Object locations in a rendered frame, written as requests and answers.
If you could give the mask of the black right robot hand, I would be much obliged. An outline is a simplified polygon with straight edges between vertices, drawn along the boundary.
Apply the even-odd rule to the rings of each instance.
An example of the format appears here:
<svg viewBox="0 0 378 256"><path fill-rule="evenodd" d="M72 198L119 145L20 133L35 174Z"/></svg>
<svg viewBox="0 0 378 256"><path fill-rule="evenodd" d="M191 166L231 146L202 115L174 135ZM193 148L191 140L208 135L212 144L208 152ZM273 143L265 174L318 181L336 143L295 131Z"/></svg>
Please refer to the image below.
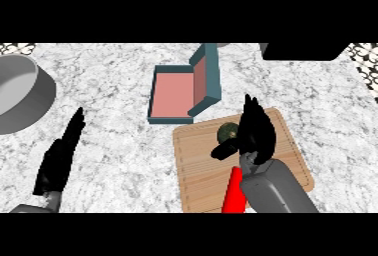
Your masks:
<svg viewBox="0 0 378 256"><path fill-rule="evenodd" d="M211 157L224 160L231 154L256 153L253 164L261 165L271 158L276 147L276 132L270 118L256 98L245 95L243 113L236 137L227 139L211 151Z"/></svg>

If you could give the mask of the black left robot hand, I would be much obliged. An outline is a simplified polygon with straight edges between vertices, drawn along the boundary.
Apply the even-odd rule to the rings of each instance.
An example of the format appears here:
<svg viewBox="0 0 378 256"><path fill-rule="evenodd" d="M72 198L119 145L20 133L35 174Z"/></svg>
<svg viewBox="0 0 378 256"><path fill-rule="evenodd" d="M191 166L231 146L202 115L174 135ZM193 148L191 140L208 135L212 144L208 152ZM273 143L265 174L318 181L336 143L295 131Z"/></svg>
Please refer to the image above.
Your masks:
<svg viewBox="0 0 378 256"><path fill-rule="evenodd" d="M82 108L78 108L69 120L61 138L53 141L44 153L32 190L32 194L36 196L42 196L51 191L61 192L64 189L75 147L84 126Z"/></svg>

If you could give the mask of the dark green squash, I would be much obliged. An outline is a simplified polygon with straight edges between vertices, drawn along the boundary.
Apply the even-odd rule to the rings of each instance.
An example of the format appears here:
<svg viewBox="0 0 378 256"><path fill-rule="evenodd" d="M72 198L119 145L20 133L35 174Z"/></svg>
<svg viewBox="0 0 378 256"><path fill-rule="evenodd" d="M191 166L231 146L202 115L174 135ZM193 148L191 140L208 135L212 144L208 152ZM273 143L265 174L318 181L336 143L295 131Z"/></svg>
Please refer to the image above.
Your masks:
<svg viewBox="0 0 378 256"><path fill-rule="evenodd" d="M231 139L237 135L239 125L233 122L225 122L216 130L216 141L222 143L227 139Z"/></svg>

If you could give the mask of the wooden cutting board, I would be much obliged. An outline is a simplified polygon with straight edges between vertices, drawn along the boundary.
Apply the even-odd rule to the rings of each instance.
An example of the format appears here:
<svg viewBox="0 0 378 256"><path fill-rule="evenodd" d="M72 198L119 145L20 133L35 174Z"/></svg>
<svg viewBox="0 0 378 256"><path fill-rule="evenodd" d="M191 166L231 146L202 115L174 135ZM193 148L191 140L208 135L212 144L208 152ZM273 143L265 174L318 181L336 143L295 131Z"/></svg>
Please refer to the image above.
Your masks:
<svg viewBox="0 0 378 256"><path fill-rule="evenodd" d="M289 167L305 192L314 188L310 170L299 153L281 114L276 108L264 110L276 131L273 157ZM239 165L237 155L215 160L209 154L216 142L219 126L237 123L239 115L180 126L172 131L174 157L180 185L181 210L188 212L219 212L231 167Z"/></svg>

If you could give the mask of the teal and pink box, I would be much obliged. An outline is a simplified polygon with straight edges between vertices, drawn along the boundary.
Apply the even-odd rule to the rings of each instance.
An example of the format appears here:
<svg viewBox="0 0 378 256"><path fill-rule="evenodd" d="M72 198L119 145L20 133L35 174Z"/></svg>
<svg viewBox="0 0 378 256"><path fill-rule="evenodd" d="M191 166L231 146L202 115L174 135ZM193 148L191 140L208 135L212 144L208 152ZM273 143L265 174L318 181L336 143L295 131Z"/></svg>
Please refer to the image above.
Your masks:
<svg viewBox="0 0 378 256"><path fill-rule="evenodd" d="M191 124L193 117L221 100L215 43L202 43L187 65L153 69L147 122Z"/></svg>

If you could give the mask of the red pepper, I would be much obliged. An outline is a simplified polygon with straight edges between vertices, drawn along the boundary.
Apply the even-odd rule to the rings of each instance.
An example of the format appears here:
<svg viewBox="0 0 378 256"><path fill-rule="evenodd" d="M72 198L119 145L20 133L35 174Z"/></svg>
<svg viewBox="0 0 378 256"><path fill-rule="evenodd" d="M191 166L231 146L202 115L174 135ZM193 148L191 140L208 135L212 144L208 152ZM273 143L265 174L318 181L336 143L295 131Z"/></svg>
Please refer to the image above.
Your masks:
<svg viewBox="0 0 378 256"><path fill-rule="evenodd" d="M242 169L239 167L231 168L228 184L222 200L222 213L243 213L246 198L240 189L242 181Z"/></svg>

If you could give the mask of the grey round pot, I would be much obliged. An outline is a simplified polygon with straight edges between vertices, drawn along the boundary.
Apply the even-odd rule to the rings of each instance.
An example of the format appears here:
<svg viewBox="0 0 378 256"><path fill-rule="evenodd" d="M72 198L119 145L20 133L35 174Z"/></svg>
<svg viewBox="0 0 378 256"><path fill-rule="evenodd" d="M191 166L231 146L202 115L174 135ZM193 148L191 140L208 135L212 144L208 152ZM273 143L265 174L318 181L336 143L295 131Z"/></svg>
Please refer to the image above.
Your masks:
<svg viewBox="0 0 378 256"><path fill-rule="evenodd" d="M27 128L47 113L56 83L25 55L0 56L0 135Z"/></svg>

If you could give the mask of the black appliance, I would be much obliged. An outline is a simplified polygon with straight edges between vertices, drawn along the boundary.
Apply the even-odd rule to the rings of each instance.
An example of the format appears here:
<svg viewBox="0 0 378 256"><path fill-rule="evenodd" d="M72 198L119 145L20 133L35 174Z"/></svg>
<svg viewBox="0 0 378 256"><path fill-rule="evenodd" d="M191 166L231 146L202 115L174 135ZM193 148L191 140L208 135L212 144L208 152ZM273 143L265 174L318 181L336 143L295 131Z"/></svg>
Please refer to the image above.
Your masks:
<svg viewBox="0 0 378 256"><path fill-rule="evenodd" d="M346 43L259 43L261 57L268 61L330 61L343 49Z"/></svg>

